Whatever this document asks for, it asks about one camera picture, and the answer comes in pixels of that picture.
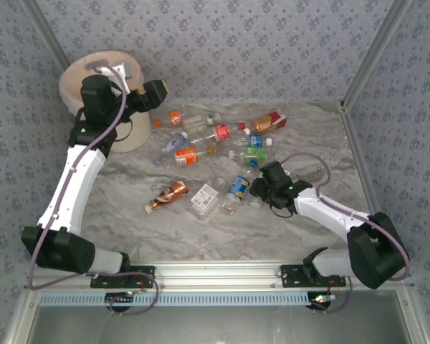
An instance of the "patterned wall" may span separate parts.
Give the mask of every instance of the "patterned wall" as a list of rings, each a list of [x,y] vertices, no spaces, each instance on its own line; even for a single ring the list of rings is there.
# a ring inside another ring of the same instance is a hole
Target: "patterned wall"
[[[415,0],[350,111],[430,322],[430,0]]]
[[[0,1],[0,340],[25,282],[20,240],[49,203],[72,122],[59,71],[18,1]]]
[[[39,0],[70,56],[124,49],[181,99],[338,100],[391,0]]]

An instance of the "black mounting plate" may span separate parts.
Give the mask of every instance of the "black mounting plate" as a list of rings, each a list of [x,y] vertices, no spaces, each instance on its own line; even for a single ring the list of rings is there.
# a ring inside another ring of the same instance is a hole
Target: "black mounting plate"
[[[132,266],[129,272],[142,272],[144,274],[150,274],[155,276],[155,267],[153,266]],[[93,289],[114,289],[114,288],[126,288],[126,289],[138,289],[141,287],[143,282],[143,287],[146,289],[154,288],[153,282],[147,277],[138,276],[127,276],[127,277],[110,277],[102,276],[101,274],[95,278],[91,278],[91,288]]]
[[[341,276],[324,277],[319,276],[312,281],[306,276],[303,269],[304,265],[282,265],[280,267],[280,277],[282,278],[282,286],[284,288],[308,288],[308,287],[334,287],[330,283],[330,279],[339,286],[345,287],[345,278]]]

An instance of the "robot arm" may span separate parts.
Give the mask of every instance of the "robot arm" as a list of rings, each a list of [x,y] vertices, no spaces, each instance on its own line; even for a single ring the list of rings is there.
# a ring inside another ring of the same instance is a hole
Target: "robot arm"
[[[124,64],[117,64],[113,68],[125,85],[128,69]],[[108,68],[106,71],[101,68],[100,72],[114,74]],[[87,198],[117,136],[115,129],[105,134],[120,114],[120,99],[123,98],[123,94],[115,95],[112,88],[115,85],[106,75],[92,75],[82,81],[82,111],[85,120],[80,120],[79,116],[75,119],[75,126],[70,133],[67,161],[51,203],[38,224],[25,227],[21,234],[24,246],[33,254],[40,236],[47,230],[36,260],[40,267],[78,274],[112,274],[128,272],[130,269],[127,254],[97,248],[80,237]],[[131,91],[126,88],[125,94],[127,97],[120,122],[127,121],[135,112],[142,113],[158,107],[167,95],[167,88],[163,80],[154,80],[146,82],[140,90]],[[90,150],[82,155],[88,146]],[[75,161],[78,161],[76,169],[73,167]],[[64,186],[68,176],[70,182]]]
[[[382,227],[404,250],[394,225],[385,214],[378,212],[371,216],[327,196],[317,196],[311,184],[301,180],[293,183],[278,161],[268,163],[260,171],[262,178],[253,181],[251,195],[275,208],[287,208],[291,215],[313,219],[348,243],[348,250],[322,248],[306,257],[304,266],[310,279],[312,276],[355,275],[364,285],[376,289],[405,267],[402,254],[391,239],[366,223],[369,220]]]

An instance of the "marble floor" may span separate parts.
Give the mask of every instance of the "marble floor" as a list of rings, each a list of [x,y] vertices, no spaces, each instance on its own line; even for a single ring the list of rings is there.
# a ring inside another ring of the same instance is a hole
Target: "marble floor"
[[[305,103],[205,103],[225,118],[255,119],[281,109],[287,125],[269,136],[274,141],[275,158],[304,151],[321,156],[330,166],[332,182],[324,193],[354,209],[368,211],[358,172],[345,130],[334,104]],[[150,114],[179,109],[167,102]],[[200,161],[179,168],[173,163],[156,168],[151,158],[168,141],[171,130],[153,129],[148,141],[129,153],[111,153],[92,187],[83,217],[82,236],[99,247],[126,252],[137,260],[201,259],[302,259],[313,250],[341,240],[331,231],[302,216],[276,217],[268,206],[260,210],[248,205],[234,215],[220,209],[204,221],[190,214],[191,193],[204,181],[222,176],[232,181],[238,165],[225,157]],[[285,168],[293,180],[305,179],[314,186],[324,180],[320,163],[310,157],[288,161]],[[190,195],[152,214],[145,204],[175,181],[182,180]]]

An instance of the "white bucket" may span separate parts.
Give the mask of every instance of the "white bucket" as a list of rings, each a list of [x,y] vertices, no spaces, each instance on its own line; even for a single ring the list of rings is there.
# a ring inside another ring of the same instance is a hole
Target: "white bucket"
[[[73,115],[76,115],[83,106],[80,93],[83,79],[96,74],[93,70],[86,70],[85,65],[98,60],[108,61],[110,65],[115,65],[120,61],[129,62],[132,77],[126,80],[128,87],[131,90],[135,90],[143,86],[143,74],[140,65],[127,52],[105,50],[89,54],[72,63],[59,79],[59,91],[62,101]],[[116,127],[116,132],[118,133],[116,141],[119,142],[113,143],[112,152],[133,151],[148,139],[151,131],[149,114],[134,113],[130,116],[130,120],[131,123],[121,123]]]

